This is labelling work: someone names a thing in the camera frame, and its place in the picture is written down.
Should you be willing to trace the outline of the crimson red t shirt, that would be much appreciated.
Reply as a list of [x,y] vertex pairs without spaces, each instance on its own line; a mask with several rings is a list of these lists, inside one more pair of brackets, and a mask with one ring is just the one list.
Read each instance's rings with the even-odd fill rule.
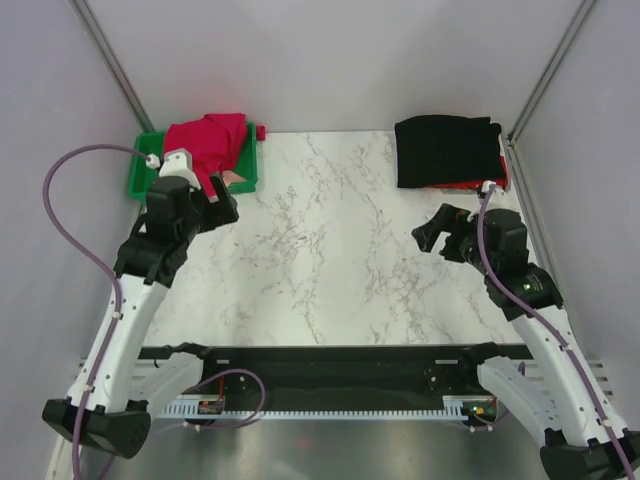
[[186,149],[192,156],[193,171],[209,197],[212,188],[209,177],[233,171],[248,133],[246,116],[242,113],[209,113],[201,119],[173,124],[164,138],[163,154]]

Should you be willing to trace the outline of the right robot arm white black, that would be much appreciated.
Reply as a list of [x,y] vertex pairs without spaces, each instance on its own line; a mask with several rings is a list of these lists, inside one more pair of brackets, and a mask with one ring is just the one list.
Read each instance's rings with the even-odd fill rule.
[[543,385],[527,380],[492,343],[467,348],[458,381],[467,392],[490,392],[539,446],[550,479],[636,479],[639,434],[615,411],[572,333],[551,276],[529,259],[519,213],[472,213],[443,204],[412,232],[429,252],[446,237],[441,256],[479,271],[490,300],[518,332]]

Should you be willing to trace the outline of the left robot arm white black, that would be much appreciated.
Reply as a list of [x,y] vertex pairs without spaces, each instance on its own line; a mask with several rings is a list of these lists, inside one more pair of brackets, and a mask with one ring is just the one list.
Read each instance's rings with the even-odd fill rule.
[[219,369],[204,360],[208,350],[182,343],[169,359],[141,379],[134,377],[143,342],[194,238],[238,221],[237,202],[218,174],[215,197],[181,176],[157,178],[146,194],[146,210],[118,249],[110,270],[110,305],[80,372],[62,399],[46,402],[42,419],[72,445],[125,459],[145,443],[152,421],[192,387],[208,393]]

